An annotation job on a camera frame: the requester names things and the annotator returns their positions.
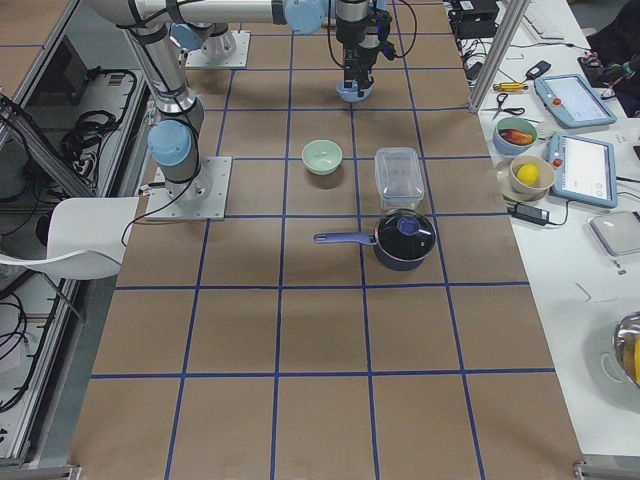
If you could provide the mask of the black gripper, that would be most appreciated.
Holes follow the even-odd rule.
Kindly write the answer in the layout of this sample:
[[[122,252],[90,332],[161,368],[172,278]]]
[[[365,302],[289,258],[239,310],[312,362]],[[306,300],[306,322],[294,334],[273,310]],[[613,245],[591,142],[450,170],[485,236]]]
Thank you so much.
[[[351,90],[357,66],[357,95],[368,96],[374,84],[373,65],[387,47],[392,16],[386,1],[337,1],[336,38],[343,47],[343,89]]]

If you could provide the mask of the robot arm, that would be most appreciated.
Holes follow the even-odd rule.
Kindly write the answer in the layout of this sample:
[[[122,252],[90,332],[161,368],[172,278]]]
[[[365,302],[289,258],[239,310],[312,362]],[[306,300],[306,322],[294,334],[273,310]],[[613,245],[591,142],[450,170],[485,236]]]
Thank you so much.
[[[186,74],[170,38],[172,24],[191,27],[203,17],[187,12],[190,1],[92,1],[93,10],[126,33],[160,115],[147,137],[148,150],[164,175],[172,201],[198,193],[202,167],[198,153],[204,107],[187,86]]]
[[[156,103],[167,112],[195,102],[170,40],[169,25],[218,26],[226,23],[287,25],[311,34],[323,21],[335,22],[335,38],[343,47],[343,85],[357,99],[373,84],[372,68],[382,54],[397,57],[389,41],[392,17],[378,1],[92,1],[103,19],[127,32],[132,49]]]

